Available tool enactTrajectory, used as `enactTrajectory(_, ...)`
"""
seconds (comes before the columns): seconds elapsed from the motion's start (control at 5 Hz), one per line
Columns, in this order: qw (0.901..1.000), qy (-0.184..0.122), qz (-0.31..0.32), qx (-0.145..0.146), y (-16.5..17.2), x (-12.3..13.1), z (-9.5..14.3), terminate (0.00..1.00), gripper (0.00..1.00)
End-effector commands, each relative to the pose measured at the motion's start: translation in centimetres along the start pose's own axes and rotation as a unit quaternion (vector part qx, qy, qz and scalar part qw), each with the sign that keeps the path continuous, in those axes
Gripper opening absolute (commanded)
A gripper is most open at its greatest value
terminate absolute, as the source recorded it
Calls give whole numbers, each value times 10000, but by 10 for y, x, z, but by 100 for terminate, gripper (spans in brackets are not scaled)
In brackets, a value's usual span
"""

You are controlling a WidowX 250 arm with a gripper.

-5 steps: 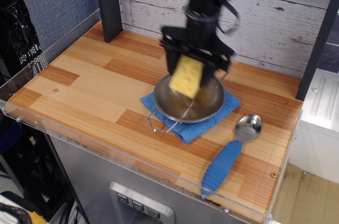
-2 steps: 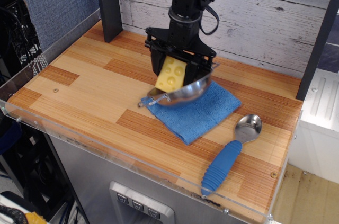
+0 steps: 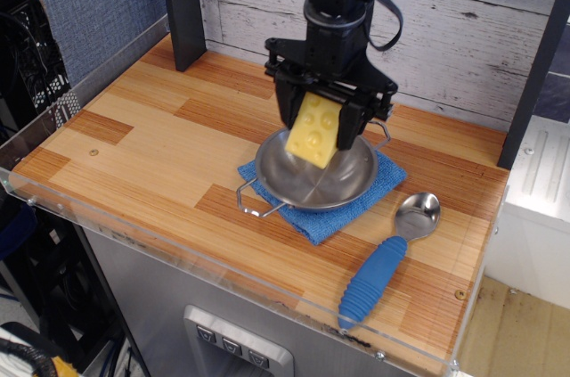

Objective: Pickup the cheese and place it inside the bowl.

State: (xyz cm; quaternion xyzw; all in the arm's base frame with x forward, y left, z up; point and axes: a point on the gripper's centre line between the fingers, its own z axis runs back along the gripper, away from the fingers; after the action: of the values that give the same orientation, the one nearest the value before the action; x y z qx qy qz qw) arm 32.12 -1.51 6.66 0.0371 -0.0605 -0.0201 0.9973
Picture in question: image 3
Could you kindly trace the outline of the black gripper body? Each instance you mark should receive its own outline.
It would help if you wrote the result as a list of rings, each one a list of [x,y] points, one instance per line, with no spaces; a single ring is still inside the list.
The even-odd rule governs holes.
[[[374,110],[372,118],[385,121],[392,114],[398,86],[369,61],[370,32],[370,15],[343,29],[308,21],[304,40],[271,37],[265,41],[269,51],[266,73],[273,79],[304,77],[306,92],[315,91],[341,105],[361,103]]]

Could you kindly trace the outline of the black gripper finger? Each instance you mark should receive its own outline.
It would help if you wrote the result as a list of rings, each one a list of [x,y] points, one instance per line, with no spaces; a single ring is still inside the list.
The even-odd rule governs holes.
[[[358,102],[346,101],[340,110],[337,147],[340,151],[350,150],[355,138],[374,116],[374,110]]]
[[[293,128],[305,98],[306,79],[301,76],[276,76],[274,83],[281,121],[286,128]]]

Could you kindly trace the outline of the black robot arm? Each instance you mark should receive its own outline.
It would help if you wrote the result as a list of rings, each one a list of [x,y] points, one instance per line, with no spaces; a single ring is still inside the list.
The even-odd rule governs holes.
[[[403,19],[391,0],[305,0],[305,39],[266,40],[265,72],[274,79],[281,120],[287,128],[294,126],[308,93],[340,104],[335,139],[341,151],[352,148],[372,119],[390,116],[398,85],[375,68],[366,54],[373,44],[375,4]]]

